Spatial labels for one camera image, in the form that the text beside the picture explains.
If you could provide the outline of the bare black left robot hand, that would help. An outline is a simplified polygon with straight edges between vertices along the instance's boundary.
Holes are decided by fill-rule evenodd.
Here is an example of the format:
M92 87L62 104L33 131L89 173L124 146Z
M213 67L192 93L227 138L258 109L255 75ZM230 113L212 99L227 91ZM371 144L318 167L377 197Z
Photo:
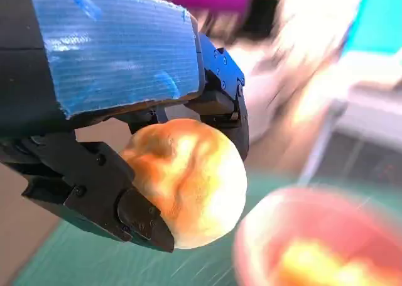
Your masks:
M1 163L74 226L158 251L246 200L245 76L162 0L1 0Z

